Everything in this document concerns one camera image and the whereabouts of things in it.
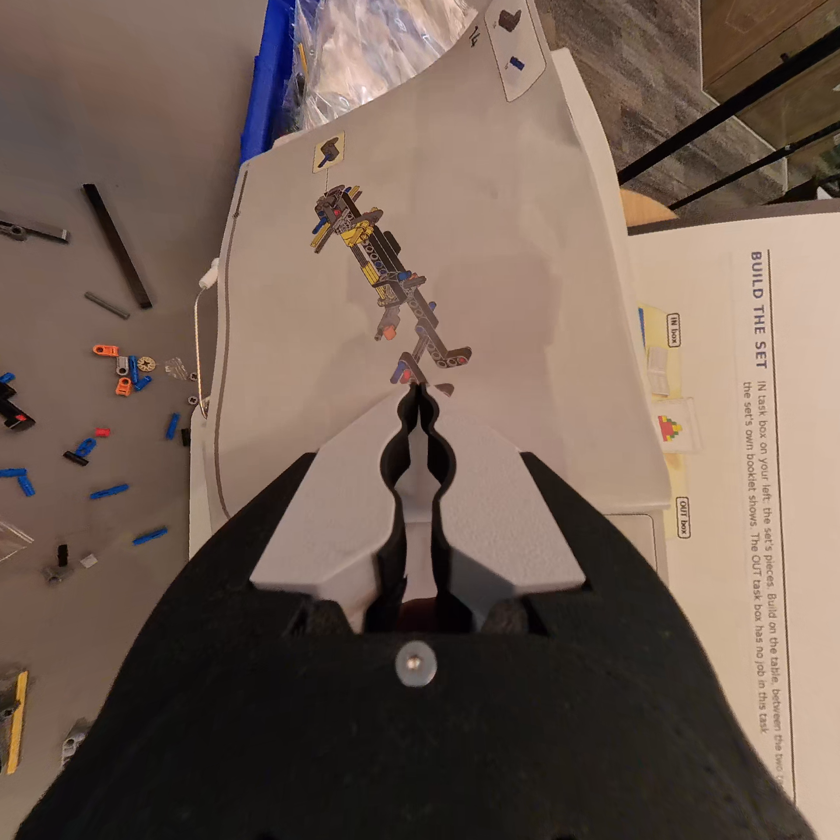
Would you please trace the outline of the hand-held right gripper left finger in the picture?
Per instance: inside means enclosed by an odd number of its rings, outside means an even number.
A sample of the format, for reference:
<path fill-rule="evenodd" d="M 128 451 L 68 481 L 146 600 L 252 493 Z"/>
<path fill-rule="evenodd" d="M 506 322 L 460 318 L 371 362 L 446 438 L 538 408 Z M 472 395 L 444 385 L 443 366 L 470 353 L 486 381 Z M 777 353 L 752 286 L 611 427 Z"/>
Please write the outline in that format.
<path fill-rule="evenodd" d="M 405 574 L 394 488 L 410 464 L 416 397 L 415 386 L 397 386 L 319 448 L 250 575 L 255 587 L 336 602 L 363 630 Z"/>

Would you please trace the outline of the white lego instruction booklet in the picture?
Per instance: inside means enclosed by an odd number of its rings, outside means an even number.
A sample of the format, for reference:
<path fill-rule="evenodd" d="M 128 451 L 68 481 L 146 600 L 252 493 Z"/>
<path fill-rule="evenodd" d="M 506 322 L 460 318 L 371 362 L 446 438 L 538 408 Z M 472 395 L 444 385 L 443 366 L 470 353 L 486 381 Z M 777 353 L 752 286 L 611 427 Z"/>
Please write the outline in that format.
<path fill-rule="evenodd" d="M 668 579 L 670 487 L 609 149 L 533 2 L 470 2 L 415 78 L 239 171 L 189 550 L 386 397 L 403 354 Z M 606 170 L 598 170 L 604 164 Z"/>

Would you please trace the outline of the long black lego assembly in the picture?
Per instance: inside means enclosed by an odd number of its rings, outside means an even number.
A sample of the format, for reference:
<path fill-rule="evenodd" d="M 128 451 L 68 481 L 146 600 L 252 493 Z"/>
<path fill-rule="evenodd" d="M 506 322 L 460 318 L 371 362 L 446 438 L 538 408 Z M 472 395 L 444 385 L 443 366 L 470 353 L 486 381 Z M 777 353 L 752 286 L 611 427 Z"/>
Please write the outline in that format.
<path fill-rule="evenodd" d="M 1 381 L 1 415 L 3 425 L 17 432 L 23 432 L 35 425 L 33 417 L 26 414 L 15 403 L 17 391 L 9 382 Z"/>

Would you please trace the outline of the scattered blue lego pins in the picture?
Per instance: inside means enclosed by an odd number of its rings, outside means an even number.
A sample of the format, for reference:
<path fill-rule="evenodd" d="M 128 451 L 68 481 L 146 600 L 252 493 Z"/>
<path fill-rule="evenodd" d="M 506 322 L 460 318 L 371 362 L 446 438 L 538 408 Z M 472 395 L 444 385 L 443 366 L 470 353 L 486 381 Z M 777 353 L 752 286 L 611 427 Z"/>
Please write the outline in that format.
<path fill-rule="evenodd" d="M 143 545 L 173 533 L 186 488 L 184 393 L 162 366 L 144 374 L 128 356 L 133 392 L 115 394 L 117 358 L 37 380 L 2 368 L 14 403 L 36 421 L 23 432 L 2 419 L 2 510 L 29 536 L 102 551 L 118 539 Z M 96 427 L 111 436 L 95 438 Z M 87 457 L 76 465 L 62 454 Z"/>

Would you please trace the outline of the thin grey lego axle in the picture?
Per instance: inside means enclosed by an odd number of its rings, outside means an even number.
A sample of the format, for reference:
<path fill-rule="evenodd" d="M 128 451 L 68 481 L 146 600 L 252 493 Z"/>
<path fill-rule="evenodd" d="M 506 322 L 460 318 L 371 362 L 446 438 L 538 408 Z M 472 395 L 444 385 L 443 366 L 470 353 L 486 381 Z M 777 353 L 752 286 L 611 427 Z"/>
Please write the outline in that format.
<path fill-rule="evenodd" d="M 116 304 L 106 301 L 105 299 L 101 298 L 92 291 L 86 290 L 83 293 L 83 297 L 89 302 L 93 303 L 95 306 L 99 307 L 104 311 L 110 312 L 112 315 L 116 316 L 121 320 L 129 320 L 131 317 L 129 311 L 124 310 Z"/>

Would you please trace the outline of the light grey lego connector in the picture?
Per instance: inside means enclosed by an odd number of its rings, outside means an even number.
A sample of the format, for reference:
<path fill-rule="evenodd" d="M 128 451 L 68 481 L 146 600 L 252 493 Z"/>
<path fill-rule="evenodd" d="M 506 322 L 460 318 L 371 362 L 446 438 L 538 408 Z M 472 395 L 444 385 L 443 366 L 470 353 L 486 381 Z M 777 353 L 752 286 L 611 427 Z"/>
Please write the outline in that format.
<path fill-rule="evenodd" d="M 91 728 L 87 719 L 77 720 L 68 731 L 60 748 L 59 767 L 63 770 L 68 762 L 77 754 L 79 747 L 86 739 Z"/>

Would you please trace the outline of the long black lego beam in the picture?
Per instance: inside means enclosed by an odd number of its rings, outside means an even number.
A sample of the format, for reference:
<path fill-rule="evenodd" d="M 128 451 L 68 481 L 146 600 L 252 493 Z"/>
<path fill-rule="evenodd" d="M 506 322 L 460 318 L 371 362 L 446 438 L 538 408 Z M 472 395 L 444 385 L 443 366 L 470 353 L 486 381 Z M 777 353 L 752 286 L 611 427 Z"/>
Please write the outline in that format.
<path fill-rule="evenodd" d="M 134 301 L 141 310 L 151 310 L 153 303 L 150 295 L 140 278 L 140 274 L 131 259 L 129 251 L 123 243 L 118 228 L 102 199 L 99 189 L 93 183 L 83 183 L 81 190 L 98 221 L 100 230 L 111 249 L 113 257 L 120 267 Z"/>

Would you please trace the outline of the small black yellow lego assembly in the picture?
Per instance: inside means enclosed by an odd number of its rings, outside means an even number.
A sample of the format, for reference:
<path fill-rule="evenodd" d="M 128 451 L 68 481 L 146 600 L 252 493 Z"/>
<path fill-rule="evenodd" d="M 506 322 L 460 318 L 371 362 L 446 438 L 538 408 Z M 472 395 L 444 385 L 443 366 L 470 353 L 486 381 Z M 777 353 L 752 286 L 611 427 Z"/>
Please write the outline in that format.
<path fill-rule="evenodd" d="M 25 727 L 29 671 L 10 671 L 1 678 L 1 772 L 14 774 L 19 765 Z"/>

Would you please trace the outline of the long grey lego beam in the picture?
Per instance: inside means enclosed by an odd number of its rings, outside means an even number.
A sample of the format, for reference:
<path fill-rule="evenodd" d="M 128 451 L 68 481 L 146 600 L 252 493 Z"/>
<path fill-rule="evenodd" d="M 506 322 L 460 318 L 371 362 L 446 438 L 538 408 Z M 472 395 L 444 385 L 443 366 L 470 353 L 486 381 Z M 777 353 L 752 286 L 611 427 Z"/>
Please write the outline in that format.
<path fill-rule="evenodd" d="M 32 236 L 67 245 L 70 232 L 63 227 L 40 223 L 19 213 L 1 211 L 1 235 L 24 242 Z"/>

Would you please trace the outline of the white printed task sheet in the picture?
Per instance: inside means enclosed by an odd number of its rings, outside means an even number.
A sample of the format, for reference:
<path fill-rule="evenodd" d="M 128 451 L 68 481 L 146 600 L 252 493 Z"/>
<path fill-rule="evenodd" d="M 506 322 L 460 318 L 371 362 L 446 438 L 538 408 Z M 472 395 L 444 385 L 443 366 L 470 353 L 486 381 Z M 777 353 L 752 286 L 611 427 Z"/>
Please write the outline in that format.
<path fill-rule="evenodd" d="M 838 838 L 838 201 L 630 238 L 671 591 L 742 729 Z"/>

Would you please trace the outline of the clear plastic bag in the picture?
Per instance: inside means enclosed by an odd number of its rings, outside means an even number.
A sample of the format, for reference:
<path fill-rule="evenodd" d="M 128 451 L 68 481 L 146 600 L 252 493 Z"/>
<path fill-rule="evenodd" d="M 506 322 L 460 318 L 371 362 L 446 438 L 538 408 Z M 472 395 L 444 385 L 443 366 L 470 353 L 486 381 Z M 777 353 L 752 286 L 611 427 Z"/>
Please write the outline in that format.
<path fill-rule="evenodd" d="M 34 539 L 25 532 L 17 529 L 12 524 L 1 520 L 0 522 L 0 561 L 4 561 L 13 557 L 16 553 L 26 550 Z"/>

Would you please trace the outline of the blue plastic bin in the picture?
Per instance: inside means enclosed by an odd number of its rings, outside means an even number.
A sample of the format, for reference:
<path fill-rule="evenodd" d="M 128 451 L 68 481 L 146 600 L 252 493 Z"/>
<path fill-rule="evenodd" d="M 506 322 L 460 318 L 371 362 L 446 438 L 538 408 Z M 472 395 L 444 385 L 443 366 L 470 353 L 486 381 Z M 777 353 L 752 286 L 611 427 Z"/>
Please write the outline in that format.
<path fill-rule="evenodd" d="M 292 70 L 294 13 L 292 1 L 267 3 L 245 125 L 240 135 L 241 165 L 266 152 L 282 134 L 281 112 Z"/>

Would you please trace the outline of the pile of clear plastic bags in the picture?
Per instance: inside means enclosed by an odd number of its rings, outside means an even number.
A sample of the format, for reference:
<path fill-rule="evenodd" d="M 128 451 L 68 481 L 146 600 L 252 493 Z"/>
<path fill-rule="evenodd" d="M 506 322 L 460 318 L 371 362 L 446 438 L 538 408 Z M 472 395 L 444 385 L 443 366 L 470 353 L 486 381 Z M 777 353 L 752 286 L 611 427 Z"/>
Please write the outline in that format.
<path fill-rule="evenodd" d="M 476 14 L 466 1 L 296 2 L 280 131 L 320 127 L 411 80 Z"/>

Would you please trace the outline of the wooden cabinet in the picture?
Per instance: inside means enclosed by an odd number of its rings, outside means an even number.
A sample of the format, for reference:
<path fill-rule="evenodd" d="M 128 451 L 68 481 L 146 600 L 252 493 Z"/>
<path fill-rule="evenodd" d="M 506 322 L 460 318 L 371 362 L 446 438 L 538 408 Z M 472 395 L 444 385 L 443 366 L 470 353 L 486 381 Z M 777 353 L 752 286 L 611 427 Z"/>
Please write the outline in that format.
<path fill-rule="evenodd" d="M 704 91 L 721 103 L 839 26 L 838 1 L 701 1 Z M 775 148 L 839 120 L 833 53 L 738 119 Z"/>

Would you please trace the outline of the black metal frame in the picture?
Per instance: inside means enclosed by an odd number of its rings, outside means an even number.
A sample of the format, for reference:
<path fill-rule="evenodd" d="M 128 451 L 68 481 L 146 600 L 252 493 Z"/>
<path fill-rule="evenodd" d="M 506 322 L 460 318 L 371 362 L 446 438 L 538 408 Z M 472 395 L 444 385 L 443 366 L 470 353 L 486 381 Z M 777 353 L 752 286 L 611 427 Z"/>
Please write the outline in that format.
<path fill-rule="evenodd" d="M 777 67 L 769 70 L 752 84 L 718 104 L 714 109 L 678 131 L 651 151 L 636 159 L 633 163 L 622 168 L 617 173 L 618 184 L 624 186 L 636 179 L 641 174 L 655 167 L 659 162 L 664 161 L 666 158 L 669 158 L 691 144 L 694 140 L 697 140 L 730 118 L 738 115 L 744 109 L 767 98 L 771 93 L 782 88 L 783 85 L 798 78 L 798 76 L 814 68 L 828 57 L 833 56 L 838 50 L 839 27 L 835 27 L 829 33 L 811 45 L 804 47 L 793 56 L 782 59 Z M 807 134 L 799 140 L 785 143 L 778 150 L 766 154 L 763 158 L 668 205 L 668 209 L 674 212 L 723 187 L 741 180 L 747 175 L 758 172 L 768 165 L 785 161 L 794 153 L 837 133 L 838 130 L 839 122 L 832 122 L 824 128 Z"/>

